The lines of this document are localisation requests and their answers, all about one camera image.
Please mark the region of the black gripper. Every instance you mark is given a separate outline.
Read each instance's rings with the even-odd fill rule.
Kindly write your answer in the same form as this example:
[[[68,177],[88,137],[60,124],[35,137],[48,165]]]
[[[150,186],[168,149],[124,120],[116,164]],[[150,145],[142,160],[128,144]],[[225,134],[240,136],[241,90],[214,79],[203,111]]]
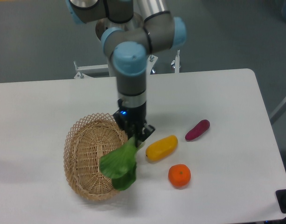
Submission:
[[[118,100],[119,109],[113,114],[114,120],[120,130],[127,134],[128,139],[135,135],[135,145],[139,147],[155,131],[155,127],[146,123],[146,102],[138,107],[127,107],[123,100]]]

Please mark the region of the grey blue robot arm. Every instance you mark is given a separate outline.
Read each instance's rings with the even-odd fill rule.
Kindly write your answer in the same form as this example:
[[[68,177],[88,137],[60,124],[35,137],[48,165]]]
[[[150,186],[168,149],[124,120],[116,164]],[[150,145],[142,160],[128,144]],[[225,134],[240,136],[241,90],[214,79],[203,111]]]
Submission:
[[[139,146],[155,130],[146,121],[147,57],[182,46],[187,38],[184,21],[171,15],[164,0],[138,1],[139,21],[134,20],[131,0],[69,0],[66,4],[77,23],[106,21],[96,28],[96,35],[117,82],[119,108],[113,116]]]

